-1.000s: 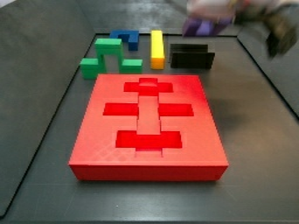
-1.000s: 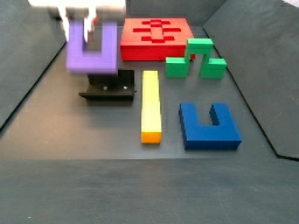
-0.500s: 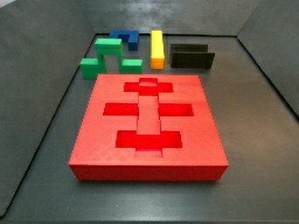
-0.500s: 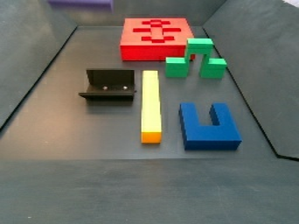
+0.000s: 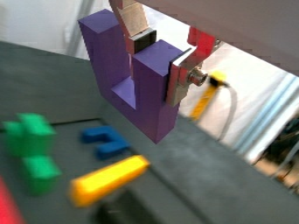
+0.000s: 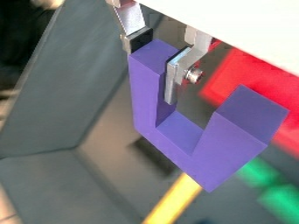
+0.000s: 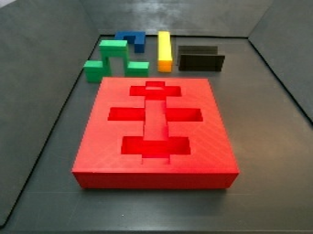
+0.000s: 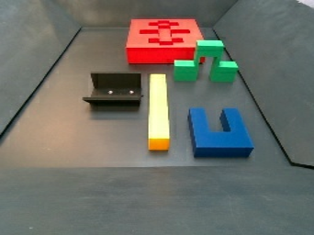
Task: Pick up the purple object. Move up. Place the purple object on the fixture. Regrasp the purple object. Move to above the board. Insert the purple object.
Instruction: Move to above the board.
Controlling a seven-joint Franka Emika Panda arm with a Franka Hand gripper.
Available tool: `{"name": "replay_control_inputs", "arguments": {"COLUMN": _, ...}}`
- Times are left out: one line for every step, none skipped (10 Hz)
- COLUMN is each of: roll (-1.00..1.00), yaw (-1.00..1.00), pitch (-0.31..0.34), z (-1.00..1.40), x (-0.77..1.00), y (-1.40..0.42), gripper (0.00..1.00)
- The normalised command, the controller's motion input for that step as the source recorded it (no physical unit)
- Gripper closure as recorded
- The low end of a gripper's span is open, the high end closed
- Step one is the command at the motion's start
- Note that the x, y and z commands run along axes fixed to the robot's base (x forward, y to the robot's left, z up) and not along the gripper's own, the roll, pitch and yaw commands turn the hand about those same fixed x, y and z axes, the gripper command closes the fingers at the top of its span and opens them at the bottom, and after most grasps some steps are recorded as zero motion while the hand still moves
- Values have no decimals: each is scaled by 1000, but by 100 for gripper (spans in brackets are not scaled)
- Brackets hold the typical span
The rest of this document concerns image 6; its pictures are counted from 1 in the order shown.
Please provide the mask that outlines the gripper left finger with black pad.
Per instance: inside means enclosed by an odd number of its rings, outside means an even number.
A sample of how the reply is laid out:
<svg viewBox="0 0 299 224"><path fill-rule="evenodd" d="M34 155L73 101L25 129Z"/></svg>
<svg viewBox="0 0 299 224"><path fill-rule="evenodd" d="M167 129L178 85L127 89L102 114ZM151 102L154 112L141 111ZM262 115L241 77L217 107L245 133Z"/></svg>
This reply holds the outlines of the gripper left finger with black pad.
<svg viewBox="0 0 299 224"><path fill-rule="evenodd" d="M154 29L146 26L141 4L135 0L106 0L121 28L123 48L129 54L147 45Z"/></svg>

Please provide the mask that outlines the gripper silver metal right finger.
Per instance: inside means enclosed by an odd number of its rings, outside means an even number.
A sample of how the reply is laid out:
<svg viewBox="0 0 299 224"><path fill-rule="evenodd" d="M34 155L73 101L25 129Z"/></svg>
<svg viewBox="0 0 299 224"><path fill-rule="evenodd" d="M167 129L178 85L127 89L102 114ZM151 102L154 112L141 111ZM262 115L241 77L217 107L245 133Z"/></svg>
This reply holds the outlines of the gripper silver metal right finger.
<svg viewBox="0 0 299 224"><path fill-rule="evenodd" d="M185 47L167 61L165 101L173 105L178 100L178 87L184 80L196 84L202 78L202 70L196 63L208 54L212 46L213 36L204 31L186 27L185 41L190 46Z"/></svg>

